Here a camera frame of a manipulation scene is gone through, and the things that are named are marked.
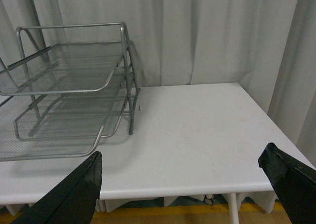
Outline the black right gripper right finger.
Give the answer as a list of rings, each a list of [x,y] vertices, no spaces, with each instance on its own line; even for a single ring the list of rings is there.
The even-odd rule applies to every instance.
[[[269,143],[258,158],[293,224],[316,222],[316,171]]]

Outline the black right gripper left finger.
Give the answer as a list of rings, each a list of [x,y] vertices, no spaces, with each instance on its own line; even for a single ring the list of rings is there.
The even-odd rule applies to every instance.
[[[102,154],[94,152],[13,224],[89,224],[100,198]]]

